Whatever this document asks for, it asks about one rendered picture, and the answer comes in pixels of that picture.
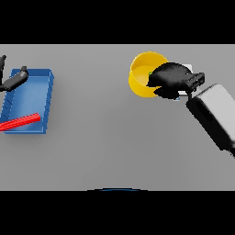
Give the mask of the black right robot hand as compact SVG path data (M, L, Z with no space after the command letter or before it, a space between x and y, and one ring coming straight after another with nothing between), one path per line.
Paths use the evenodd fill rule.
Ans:
M147 86L155 87L154 93L159 97L175 100L181 91L191 96L204 82L204 73L192 73L183 64L166 62L149 75Z

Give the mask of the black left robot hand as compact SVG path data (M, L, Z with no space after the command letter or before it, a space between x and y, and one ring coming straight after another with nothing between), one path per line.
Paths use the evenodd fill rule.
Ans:
M26 66L22 66L20 71L9 79L3 80L3 72L5 68L6 56L0 57L0 92L11 92L18 88L20 85L28 80L28 69Z

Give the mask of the yellow bowl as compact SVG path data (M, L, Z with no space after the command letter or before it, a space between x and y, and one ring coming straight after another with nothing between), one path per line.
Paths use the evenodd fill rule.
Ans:
M149 74L166 62L167 59L163 55L154 51L145 51L137 55L129 69L130 90L140 97L155 97L156 87L147 86Z

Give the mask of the red beaker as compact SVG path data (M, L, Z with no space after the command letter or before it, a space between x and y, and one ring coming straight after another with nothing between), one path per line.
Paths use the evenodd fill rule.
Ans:
M18 117L18 118L0 123L0 131L15 129L15 128L22 127L31 123L38 122L38 121L40 121L40 115L38 113L31 114L31 115L24 116L24 117Z

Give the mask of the blue tray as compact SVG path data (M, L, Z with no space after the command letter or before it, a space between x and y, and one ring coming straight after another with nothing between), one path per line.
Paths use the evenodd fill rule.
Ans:
M5 134L45 134L48 128L54 76L51 69L28 69L28 80L12 92L6 92L0 122L40 115L40 121L6 130Z

